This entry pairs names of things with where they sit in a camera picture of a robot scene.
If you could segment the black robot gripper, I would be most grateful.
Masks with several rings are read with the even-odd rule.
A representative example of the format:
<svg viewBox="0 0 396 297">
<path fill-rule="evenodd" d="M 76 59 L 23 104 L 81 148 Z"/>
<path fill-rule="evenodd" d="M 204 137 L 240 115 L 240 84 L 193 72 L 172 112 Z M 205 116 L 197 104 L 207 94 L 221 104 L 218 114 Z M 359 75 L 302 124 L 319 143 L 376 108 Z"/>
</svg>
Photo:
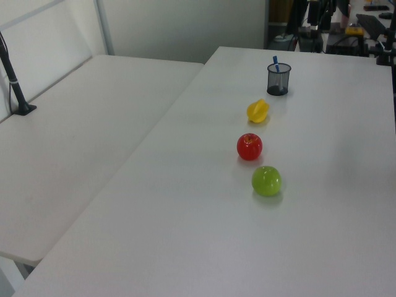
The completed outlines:
<svg viewBox="0 0 396 297">
<path fill-rule="evenodd" d="M 320 11 L 325 11 L 321 17 L 321 30 L 330 30 L 333 11 L 336 9 L 334 0 L 308 0 L 308 3 L 318 2 Z M 318 11 L 310 10 L 308 12 L 308 24 L 310 30 L 316 31 L 319 25 Z"/>
</svg>

